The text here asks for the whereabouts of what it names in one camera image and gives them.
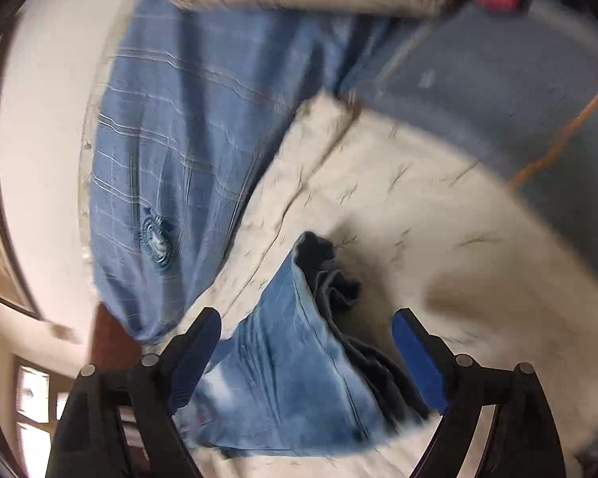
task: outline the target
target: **denim fabric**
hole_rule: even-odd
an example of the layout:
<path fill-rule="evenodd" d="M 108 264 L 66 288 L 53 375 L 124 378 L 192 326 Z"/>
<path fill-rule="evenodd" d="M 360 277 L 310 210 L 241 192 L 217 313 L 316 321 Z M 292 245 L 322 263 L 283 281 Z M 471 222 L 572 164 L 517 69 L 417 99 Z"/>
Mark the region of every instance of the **denim fabric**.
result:
<path fill-rule="evenodd" d="M 138 0 L 100 106 L 90 188 L 102 301 L 159 341 L 213 282 L 300 102 L 336 91 L 391 19 Z"/>
<path fill-rule="evenodd" d="M 228 456 L 337 455 L 427 417 L 399 367 L 336 327 L 360 284 L 333 259 L 329 241 L 301 235 L 174 415 L 187 446 L 217 446 Z M 186 382 L 172 393 L 179 404 L 191 396 Z"/>

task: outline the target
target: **fabric fold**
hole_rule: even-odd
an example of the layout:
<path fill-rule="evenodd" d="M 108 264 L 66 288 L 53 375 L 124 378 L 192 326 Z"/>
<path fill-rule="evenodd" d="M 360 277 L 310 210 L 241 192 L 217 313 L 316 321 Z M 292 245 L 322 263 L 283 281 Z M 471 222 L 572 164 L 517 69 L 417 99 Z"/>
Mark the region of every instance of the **fabric fold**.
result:
<path fill-rule="evenodd" d="M 336 268 L 332 243 L 303 233 L 187 404 L 187 384 L 174 383 L 186 445 L 227 456 L 337 455 L 420 425 L 427 409 L 404 371 L 336 327 L 359 293 Z"/>

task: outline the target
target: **window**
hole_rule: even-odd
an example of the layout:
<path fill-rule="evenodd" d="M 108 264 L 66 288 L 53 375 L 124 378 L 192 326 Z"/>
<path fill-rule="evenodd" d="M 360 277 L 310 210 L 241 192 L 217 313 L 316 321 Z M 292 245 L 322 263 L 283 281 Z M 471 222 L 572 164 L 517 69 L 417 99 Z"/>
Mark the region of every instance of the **window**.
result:
<path fill-rule="evenodd" d="M 29 478 L 45 478 L 51 440 L 73 379 L 16 358 L 18 443 Z"/>

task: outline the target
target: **blue blanket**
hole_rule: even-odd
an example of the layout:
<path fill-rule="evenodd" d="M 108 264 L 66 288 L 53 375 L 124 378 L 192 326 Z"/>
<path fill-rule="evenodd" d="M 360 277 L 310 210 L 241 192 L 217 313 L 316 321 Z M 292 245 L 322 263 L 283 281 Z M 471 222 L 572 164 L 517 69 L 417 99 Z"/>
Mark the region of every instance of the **blue blanket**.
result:
<path fill-rule="evenodd" d="M 158 341 L 213 282 L 300 102 L 336 92 L 391 24 L 139 0 L 102 99 L 90 190 L 96 284 L 136 340 Z"/>
<path fill-rule="evenodd" d="M 369 108 L 437 135 L 511 178 L 598 92 L 598 30 L 571 9 L 462 8 L 407 52 L 403 29 L 346 85 Z M 598 274 L 598 110 L 520 189 Z"/>

